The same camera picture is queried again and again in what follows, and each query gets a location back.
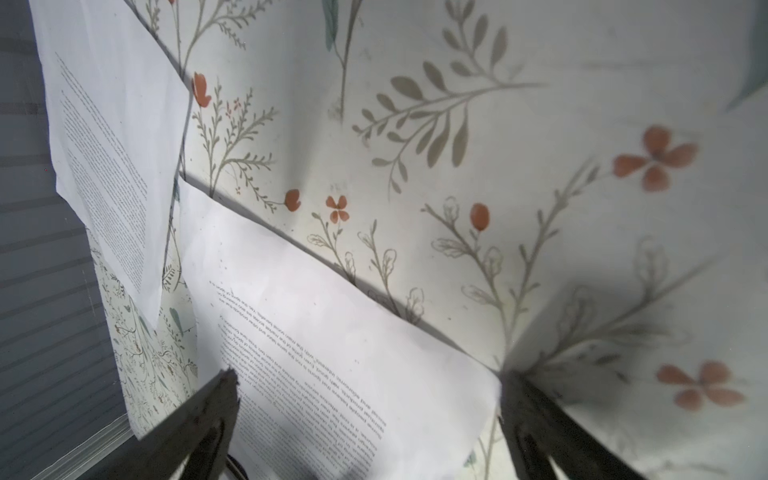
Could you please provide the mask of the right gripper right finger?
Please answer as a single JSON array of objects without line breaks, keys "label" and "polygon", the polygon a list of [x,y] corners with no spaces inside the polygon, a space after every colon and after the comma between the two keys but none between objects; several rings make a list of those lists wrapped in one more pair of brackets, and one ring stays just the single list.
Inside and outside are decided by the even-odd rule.
[{"label": "right gripper right finger", "polygon": [[640,479],[554,401],[515,371],[500,377],[499,421],[519,479]]}]

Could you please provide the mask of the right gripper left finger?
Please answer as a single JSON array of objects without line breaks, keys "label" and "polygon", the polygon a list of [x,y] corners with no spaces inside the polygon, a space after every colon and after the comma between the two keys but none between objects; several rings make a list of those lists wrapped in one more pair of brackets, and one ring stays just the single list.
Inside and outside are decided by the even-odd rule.
[{"label": "right gripper left finger", "polygon": [[238,376],[220,371],[137,444],[98,467],[90,479],[240,477],[229,454],[240,400]]}]

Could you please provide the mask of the printed paper sheet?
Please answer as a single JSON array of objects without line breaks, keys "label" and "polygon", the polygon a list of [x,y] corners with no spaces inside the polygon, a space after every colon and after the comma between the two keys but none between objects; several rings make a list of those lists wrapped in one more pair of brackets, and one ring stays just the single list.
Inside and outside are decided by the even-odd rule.
[{"label": "printed paper sheet", "polygon": [[156,326],[189,91],[127,3],[30,9],[57,192]]},{"label": "printed paper sheet", "polygon": [[180,182],[201,382],[238,377],[251,479],[451,479],[500,394],[485,366],[271,230]]}]

